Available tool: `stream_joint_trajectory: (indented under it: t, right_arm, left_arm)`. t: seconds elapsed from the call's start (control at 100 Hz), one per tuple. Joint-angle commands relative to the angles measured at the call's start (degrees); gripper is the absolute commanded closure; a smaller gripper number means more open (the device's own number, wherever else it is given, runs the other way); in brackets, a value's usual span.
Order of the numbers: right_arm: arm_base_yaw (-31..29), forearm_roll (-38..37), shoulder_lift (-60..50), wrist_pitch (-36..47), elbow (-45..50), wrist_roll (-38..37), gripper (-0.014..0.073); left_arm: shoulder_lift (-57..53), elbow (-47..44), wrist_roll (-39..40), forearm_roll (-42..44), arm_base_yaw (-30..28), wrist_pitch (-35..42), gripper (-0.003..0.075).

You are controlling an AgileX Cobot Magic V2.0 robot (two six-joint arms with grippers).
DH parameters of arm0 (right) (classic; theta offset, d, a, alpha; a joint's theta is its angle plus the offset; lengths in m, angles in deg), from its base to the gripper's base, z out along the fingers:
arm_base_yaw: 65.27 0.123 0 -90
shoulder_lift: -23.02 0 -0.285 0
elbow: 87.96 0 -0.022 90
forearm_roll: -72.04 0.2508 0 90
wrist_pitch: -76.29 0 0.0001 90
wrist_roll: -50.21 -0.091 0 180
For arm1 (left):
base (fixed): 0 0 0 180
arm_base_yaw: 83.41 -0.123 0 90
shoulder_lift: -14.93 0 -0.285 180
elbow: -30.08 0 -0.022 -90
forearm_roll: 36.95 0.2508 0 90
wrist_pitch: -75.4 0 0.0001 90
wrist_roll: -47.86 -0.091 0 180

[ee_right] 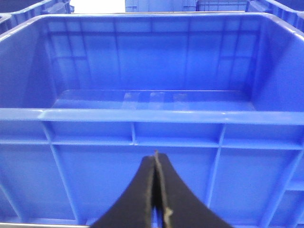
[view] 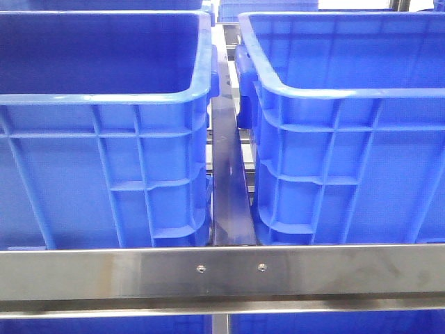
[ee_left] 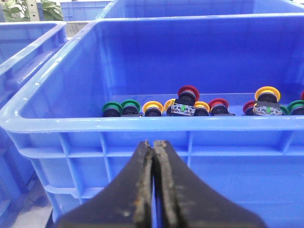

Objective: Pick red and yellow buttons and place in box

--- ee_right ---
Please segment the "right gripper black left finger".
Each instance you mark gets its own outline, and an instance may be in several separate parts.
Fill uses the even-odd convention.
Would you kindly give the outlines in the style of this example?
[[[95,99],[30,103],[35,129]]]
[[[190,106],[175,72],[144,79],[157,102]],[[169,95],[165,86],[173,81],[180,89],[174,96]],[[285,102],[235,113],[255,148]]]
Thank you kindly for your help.
[[[92,228],[150,228],[155,158],[145,156],[132,181],[112,207]]]

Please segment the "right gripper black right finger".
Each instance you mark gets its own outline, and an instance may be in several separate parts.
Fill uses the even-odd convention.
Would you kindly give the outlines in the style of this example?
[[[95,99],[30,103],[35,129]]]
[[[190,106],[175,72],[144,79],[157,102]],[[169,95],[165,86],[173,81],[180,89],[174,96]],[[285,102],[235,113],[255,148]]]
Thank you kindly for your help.
[[[154,205],[162,228],[230,228],[189,189],[168,156],[155,152]]]

